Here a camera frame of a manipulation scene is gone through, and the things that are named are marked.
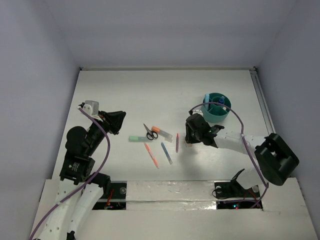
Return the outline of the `green highlighter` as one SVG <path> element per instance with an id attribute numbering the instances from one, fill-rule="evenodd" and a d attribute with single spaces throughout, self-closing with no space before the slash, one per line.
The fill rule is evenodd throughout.
<path id="1" fill-rule="evenodd" d="M 128 141 L 131 143 L 150 143 L 150 142 L 152 142 L 152 140 L 148 139 L 146 136 L 134 136 L 134 135 L 129 136 Z"/>

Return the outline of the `orange capped highlighter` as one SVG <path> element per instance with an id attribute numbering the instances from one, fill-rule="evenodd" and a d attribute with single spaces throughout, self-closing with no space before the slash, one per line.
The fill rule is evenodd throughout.
<path id="1" fill-rule="evenodd" d="M 156 132 L 158 135 L 162 136 L 165 141 L 170 142 L 170 143 L 173 141 L 173 135 L 172 134 L 170 134 L 170 133 L 168 133 L 168 132 L 166 132 L 166 131 L 158 128 L 158 127 L 155 127 L 155 126 L 153 126 L 151 128 L 151 130 Z"/>

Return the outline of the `light blue highlighter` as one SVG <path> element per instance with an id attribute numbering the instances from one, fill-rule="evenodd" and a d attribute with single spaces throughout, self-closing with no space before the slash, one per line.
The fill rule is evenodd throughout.
<path id="1" fill-rule="evenodd" d="M 210 102 L 210 101 L 211 101 L 211 99 L 210 99 L 210 94 L 209 94 L 209 93 L 206 93 L 206 94 L 204 95 L 204 103 L 205 103 L 205 105 L 203 106 L 206 111 L 209 110 L 209 106 L 210 106 L 209 102 Z"/>

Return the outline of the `small blue-cap glue bottle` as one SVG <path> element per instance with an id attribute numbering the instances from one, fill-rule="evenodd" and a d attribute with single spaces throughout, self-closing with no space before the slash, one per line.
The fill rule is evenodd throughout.
<path id="1" fill-rule="evenodd" d="M 220 103 L 220 104 L 224 104 L 224 103 L 225 103 L 225 97 L 224 97 L 224 96 L 221 96 L 221 97 L 220 97 L 219 103 Z"/>

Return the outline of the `black handled scissors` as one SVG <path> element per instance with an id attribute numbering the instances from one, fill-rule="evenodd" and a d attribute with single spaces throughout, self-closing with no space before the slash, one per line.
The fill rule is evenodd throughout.
<path id="1" fill-rule="evenodd" d="M 158 133 L 149 129 L 145 124 L 143 124 L 145 130 L 146 130 L 146 137 L 148 140 L 156 140 L 158 138 Z"/>

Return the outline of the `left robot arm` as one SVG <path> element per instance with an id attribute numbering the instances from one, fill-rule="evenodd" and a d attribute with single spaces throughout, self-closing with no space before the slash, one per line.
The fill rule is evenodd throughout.
<path id="1" fill-rule="evenodd" d="M 77 240 L 97 201 L 110 194 L 110 176 L 92 171 L 92 155 L 102 140 L 109 140 L 109 133 L 119 133 L 126 112 L 98 111 L 96 116 L 85 116 L 92 121 L 89 129 L 75 126 L 67 132 L 54 205 L 35 227 L 43 226 L 42 232 L 32 233 L 31 240 Z"/>

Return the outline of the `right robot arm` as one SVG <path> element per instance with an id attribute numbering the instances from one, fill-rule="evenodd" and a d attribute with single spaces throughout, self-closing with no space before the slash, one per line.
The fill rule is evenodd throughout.
<path id="1" fill-rule="evenodd" d="M 198 113 L 186 119 L 185 129 L 185 141 L 188 144 L 202 143 L 249 156 L 253 168 L 241 169 L 230 183 L 230 190 L 235 196 L 242 196 L 256 185 L 282 186 L 300 163 L 291 148 L 276 133 L 253 136 L 227 131 L 222 125 L 210 126 Z"/>

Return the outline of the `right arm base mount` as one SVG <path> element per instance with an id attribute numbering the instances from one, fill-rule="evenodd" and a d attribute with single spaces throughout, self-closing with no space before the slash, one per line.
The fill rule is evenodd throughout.
<path id="1" fill-rule="evenodd" d="M 244 189 L 236 181 L 218 181 L 211 192 L 216 199 L 217 210 L 262 209 L 257 203 L 261 197 L 257 185 Z"/>

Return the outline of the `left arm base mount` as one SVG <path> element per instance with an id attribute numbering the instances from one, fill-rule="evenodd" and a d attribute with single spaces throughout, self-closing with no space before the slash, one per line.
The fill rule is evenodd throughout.
<path id="1" fill-rule="evenodd" d="M 93 206 L 93 210 L 125 210 L 127 207 L 127 182 L 112 181 L 110 190 Z"/>

